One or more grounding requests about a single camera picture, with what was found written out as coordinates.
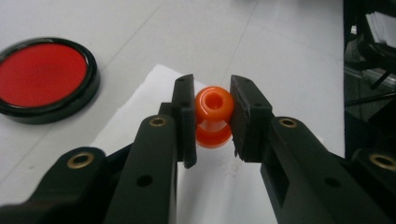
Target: orange handle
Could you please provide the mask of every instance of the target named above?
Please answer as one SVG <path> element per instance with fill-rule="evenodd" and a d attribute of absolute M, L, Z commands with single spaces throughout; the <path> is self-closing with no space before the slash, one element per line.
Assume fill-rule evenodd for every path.
<path fill-rule="evenodd" d="M 221 87 L 206 87 L 195 97 L 196 140 L 207 148 L 220 147 L 231 137 L 233 97 Z"/>

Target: red circular pad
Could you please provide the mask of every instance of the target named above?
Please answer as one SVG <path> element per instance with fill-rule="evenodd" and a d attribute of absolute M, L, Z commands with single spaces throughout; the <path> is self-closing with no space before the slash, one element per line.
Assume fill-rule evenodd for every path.
<path fill-rule="evenodd" d="M 85 58 L 75 49 L 42 43 L 20 49 L 0 63 L 0 98 L 17 107 L 50 105 L 84 80 Z"/>

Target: table surface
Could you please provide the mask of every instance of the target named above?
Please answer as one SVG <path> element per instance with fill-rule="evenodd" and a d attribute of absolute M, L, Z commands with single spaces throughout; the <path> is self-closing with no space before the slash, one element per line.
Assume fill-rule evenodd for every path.
<path fill-rule="evenodd" d="M 0 49 L 34 37 L 69 39 L 93 53 L 102 82 L 97 97 L 71 118 L 26 125 L 0 116 L 0 205 L 23 202 L 61 155 L 90 146 L 159 63 L 226 89 L 231 75 L 252 79 L 276 116 L 303 121 L 330 152 L 343 156 L 342 5 L 341 0 L 1 1 Z M 102 149 L 108 154 L 118 148 Z M 254 175 L 262 184 L 257 167 Z M 252 203 L 261 199 L 256 193 L 247 195 Z M 239 203 L 238 197 L 230 202 Z M 206 210 L 202 216 L 213 213 Z M 241 223 L 250 216 L 232 212 L 241 219 L 222 220 Z M 265 215 L 268 223 L 276 222 L 272 212 Z"/>

